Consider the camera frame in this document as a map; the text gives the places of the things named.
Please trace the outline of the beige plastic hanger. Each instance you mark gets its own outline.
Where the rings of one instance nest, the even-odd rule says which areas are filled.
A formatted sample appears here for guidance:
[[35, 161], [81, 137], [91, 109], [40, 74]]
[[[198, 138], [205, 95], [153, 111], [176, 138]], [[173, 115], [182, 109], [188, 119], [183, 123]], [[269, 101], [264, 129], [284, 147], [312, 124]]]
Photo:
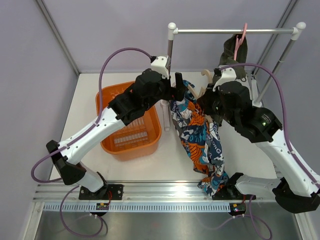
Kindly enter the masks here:
[[205, 94], [207, 86], [213, 83], [213, 74], [208, 69], [203, 69], [200, 74], [202, 76], [206, 76], [207, 83], [204, 86], [201, 86], [199, 90], [196, 90], [190, 84], [187, 85], [188, 91], [192, 94], [195, 100], [202, 97]]

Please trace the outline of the colourful patterned shorts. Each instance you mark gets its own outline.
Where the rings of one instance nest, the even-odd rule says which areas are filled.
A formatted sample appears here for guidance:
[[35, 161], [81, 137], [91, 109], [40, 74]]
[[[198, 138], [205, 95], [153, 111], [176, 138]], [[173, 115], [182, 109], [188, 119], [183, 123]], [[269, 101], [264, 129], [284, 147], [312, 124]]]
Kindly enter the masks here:
[[194, 85], [187, 80], [181, 101], [170, 101], [170, 115], [180, 143], [193, 164], [193, 171], [204, 175], [198, 187], [213, 197], [229, 180], [218, 133], [219, 125], [208, 120], [191, 92]]

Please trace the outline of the pink plastic hanger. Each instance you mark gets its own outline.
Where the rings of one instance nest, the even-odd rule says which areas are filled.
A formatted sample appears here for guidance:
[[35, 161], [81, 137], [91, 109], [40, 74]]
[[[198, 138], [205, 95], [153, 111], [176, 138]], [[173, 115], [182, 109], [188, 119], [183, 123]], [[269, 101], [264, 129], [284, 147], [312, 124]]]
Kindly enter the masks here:
[[237, 35], [235, 39], [235, 48], [234, 48], [234, 55], [233, 55], [233, 60], [237, 60], [237, 55], [238, 55], [238, 50], [240, 46], [243, 44], [245, 37], [246, 37], [246, 32], [248, 28], [248, 23], [246, 22], [243, 27], [243, 31], [241, 35]]

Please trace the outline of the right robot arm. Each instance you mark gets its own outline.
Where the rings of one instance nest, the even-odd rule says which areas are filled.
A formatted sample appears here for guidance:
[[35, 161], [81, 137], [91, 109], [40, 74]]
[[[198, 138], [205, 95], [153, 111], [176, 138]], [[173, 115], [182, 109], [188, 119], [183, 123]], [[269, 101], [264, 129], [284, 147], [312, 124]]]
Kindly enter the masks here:
[[237, 81], [208, 85], [196, 101], [203, 113], [225, 120], [242, 137], [260, 148], [281, 177], [259, 178], [237, 172], [226, 186], [233, 199], [241, 195], [275, 200], [286, 211], [299, 214], [320, 206], [318, 176], [298, 157], [285, 139], [282, 123], [267, 108], [252, 105], [250, 90]]

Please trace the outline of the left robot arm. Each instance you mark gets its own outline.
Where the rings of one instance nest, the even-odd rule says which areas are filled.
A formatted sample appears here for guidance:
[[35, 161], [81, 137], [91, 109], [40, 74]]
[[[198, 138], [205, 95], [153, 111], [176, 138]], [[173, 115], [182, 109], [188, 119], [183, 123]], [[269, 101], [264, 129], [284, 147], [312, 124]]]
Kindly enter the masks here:
[[63, 183], [83, 186], [96, 199], [103, 199], [108, 192], [107, 182], [98, 172], [82, 165], [82, 158], [105, 138], [142, 117], [158, 101], [181, 101], [185, 88], [181, 73], [175, 74], [172, 86], [169, 77], [148, 68], [116, 95], [92, 123], [64, 141], [49, 141], [46, 148]]

